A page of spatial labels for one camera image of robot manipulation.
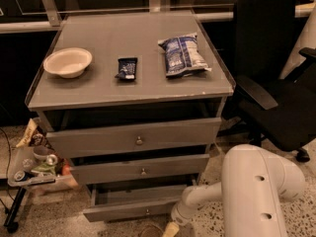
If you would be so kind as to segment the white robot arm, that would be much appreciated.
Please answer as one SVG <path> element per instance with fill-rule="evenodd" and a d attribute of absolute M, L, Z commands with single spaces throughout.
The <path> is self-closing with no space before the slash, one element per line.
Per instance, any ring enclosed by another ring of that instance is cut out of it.
<path fill-rule="evenodd" d="M 240 144 L 226 153 L 219 183 L 184 189 L 162 237 L 175 237 L 198 209 L 216 199 L 222 201 L 225 237 L 287 237 L 280 202 L 298 199 L 304 190 L 305 177 L 296 164 Z"/>

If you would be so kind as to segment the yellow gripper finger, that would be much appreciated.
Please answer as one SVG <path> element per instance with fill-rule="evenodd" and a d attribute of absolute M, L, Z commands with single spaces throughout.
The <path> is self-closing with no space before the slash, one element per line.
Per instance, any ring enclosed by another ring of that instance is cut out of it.
<path fill-rule="evenodd" d="M 164 230 L 162 237 L 175 237 L 180 227 L 176 222 L 169 222 Z"/>

